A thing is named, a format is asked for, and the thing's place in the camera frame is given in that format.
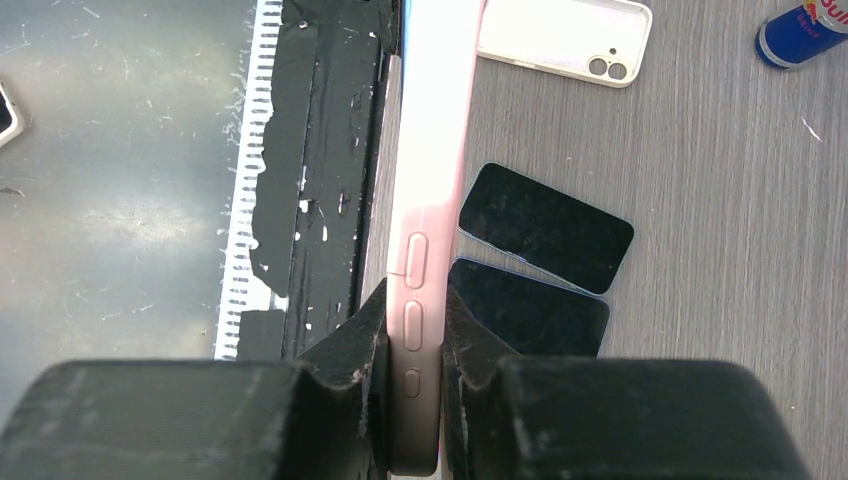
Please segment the Red Bull can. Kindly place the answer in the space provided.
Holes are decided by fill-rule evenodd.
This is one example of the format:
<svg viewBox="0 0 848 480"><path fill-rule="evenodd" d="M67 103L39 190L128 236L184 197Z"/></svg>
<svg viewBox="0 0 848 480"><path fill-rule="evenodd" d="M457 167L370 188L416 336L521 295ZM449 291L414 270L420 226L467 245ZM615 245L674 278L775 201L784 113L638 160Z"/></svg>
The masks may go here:
<svg viewBox="0 0 848 480"><path fill-rule="evenodd" d="M768 66L796 69L847 41L847 0L791 1L758 29L754 46Z"/></svg>

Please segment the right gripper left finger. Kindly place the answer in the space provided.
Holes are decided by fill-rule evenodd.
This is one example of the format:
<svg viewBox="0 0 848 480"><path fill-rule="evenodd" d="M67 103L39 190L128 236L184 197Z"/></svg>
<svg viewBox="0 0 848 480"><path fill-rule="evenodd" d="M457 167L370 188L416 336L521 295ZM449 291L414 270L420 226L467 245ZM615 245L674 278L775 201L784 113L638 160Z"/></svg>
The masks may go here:
<svg viewBox="0 0 848 480"><path fill-rule="evenodd" d="M1 435L5 479L384 479L386 287L302 355L45 370Z"/></svg>

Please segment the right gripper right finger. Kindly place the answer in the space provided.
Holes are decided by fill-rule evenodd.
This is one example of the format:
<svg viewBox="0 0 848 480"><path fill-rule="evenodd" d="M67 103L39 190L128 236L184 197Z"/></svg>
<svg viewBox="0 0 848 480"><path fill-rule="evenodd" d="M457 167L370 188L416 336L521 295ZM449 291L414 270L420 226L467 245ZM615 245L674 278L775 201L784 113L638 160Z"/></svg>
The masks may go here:
<svg viewBox="0 0 848 480"><path fill-rule="evenodd" d="M443 346L447 479L806 479L767 390L723 361L522 355L455 290Z"/></svg>

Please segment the phone on metal sheet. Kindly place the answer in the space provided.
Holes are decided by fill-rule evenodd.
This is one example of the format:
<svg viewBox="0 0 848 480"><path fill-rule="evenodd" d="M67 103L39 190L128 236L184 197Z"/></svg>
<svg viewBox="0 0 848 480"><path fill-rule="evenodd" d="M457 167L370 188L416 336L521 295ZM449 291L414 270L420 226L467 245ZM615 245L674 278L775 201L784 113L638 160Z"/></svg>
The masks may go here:
<svg viewBox="0 0 848 480"><path fill-rule="evenodd" d="M26 129L26 122L14 98L4 82L1 82L1 134L3 147Z"/></svg>

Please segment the teal phone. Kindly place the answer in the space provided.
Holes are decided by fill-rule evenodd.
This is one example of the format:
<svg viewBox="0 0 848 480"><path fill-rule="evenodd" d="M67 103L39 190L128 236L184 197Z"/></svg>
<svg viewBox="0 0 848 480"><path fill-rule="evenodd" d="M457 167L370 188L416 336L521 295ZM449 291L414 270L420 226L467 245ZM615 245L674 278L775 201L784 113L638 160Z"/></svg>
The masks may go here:
<svg viewBox="0 0 848 480"><path fill-rule="evenodd" d="M635 234L629 222L497 163L480 169L459 227L595 295L610 289Z"/></svg>

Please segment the dark blue phone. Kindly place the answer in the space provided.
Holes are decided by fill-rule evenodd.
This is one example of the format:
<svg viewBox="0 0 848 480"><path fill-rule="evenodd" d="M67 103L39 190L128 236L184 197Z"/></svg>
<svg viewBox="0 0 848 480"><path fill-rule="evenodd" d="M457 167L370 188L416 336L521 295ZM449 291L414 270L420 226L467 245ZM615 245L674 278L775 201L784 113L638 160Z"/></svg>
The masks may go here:
<svg viewBox="0 0 848 480"><path fill-rule="evenodd" d="M404 59L407 55L407 49L409 46L409 34L410 34L410 17L412 12L412 1L411 0L398 0L398 35L399 35L399 47L398 47L398 55Z"/></svg>

